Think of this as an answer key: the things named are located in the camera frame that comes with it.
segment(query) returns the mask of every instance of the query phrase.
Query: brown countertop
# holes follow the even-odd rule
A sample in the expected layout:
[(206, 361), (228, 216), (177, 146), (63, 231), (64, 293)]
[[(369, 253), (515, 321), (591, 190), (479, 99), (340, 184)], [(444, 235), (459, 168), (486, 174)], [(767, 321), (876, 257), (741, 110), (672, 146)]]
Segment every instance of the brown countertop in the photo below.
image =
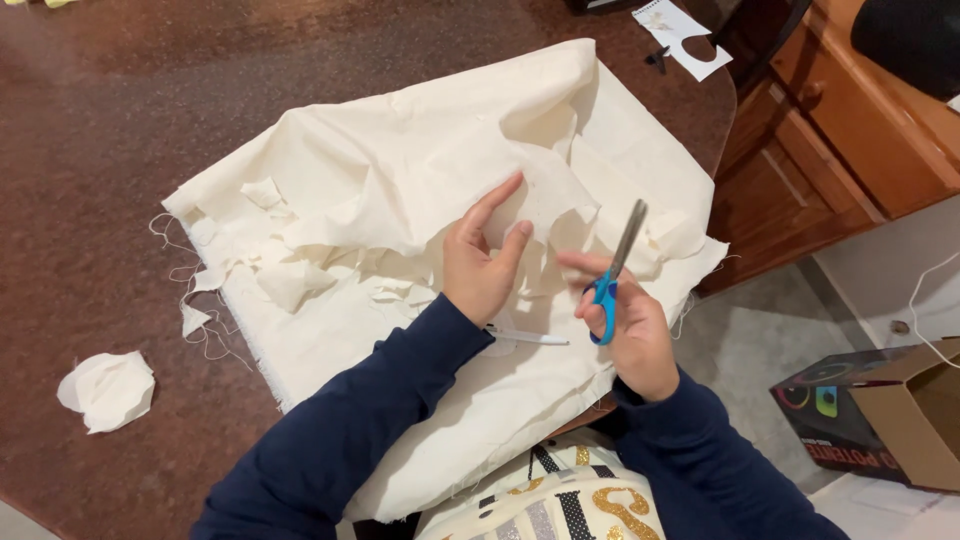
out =
[[(0, 498), (64, 539), (185, 537), (209, 485), (279, 412), (259, 373), (180, 337), (183, 287), (167, 274), (195, 259), (148, 233), (160, 200), (284, 110), (574, 37), (595, 38), (600, 59), (715, 170), (735, 107), (729, 76), (697, 84), (673, 60), (659, 75), (643, 63), (658, 46), (628, 11), (574, 17), (562, 0), (3, 8)], [(250, 357), (239, 333), (230, 343)], [(86, 435), (57, 401), (60, 379), (75, 360), (133, 350), (155, 370), (152, 410)]]

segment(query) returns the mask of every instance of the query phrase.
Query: drawer handle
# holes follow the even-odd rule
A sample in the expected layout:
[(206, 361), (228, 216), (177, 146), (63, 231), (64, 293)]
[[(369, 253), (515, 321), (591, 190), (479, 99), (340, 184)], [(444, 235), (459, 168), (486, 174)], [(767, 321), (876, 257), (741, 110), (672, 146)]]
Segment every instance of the drawer handle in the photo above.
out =
[(826, 88), (827, 83), (824, 81), (805, 83), (804, 86), (800, 88), (797, 99), (800, 100), (800, 104), (804, 109), (813, 109), (817, 105), (820, 105), (820, 100), (824, 97), (824, 90)]

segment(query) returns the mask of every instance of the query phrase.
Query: blue scissors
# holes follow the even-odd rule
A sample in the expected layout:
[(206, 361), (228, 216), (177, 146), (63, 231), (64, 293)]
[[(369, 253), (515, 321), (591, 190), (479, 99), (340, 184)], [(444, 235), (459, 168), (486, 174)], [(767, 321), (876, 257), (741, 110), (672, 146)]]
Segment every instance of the blue scissors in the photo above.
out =
[(620, 236), (620, 244), (616, 246), (616, 254), (613, 255), (613, 263), (607, 269), (603, 278), (593, 282), (584, 289), (584, 294), (591, 289), (596, 289), (593, 296), (593, 303), (603, 306), (604, 313), (607, 315), (607, 327), (604, 329), (603, 337), (597, 337), (590, 333), (590, 341), (597, 345), (606, 345), (613, 339), (613, 317), (616, 314), (616, 278), (619, 277), (623, 265), (627, 261), (630, 250), (634, 247), (636, 234), (643, 225), (643, 219), (647, 217), (647, 204), (642, 199), (637, 199), (634, 205), (634, 211), (627, 220), (627, 228)]

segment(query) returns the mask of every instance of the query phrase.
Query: product box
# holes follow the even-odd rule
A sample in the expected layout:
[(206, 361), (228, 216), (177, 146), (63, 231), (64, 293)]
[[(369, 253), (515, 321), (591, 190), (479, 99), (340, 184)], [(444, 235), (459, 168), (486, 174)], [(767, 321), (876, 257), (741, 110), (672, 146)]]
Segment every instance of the product box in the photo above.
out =
[[(960, 365), (960, 339), (933, 346)], [(821, 467), (960, 491), (960, 368), (926, 345), (828, 356), (770, 393)]]

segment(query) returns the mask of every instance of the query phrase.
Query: white pen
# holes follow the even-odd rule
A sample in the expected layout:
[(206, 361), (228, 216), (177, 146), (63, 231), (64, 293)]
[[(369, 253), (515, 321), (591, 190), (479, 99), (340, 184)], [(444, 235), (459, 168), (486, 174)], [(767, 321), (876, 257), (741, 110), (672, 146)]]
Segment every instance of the white pen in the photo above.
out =
[(501, 330), (494, 325), (487, 325), (487, 331), (493, 337), (502, 337), (504, 339), (515, 339), (517, 341), (529, 341), (531, 343), (540, 343), (541, 345), (569, 345), (568, 339), (563, 339), (558, 335), (547, 335), (543, 333), (533, 333), (531, 331), (519, 330)]

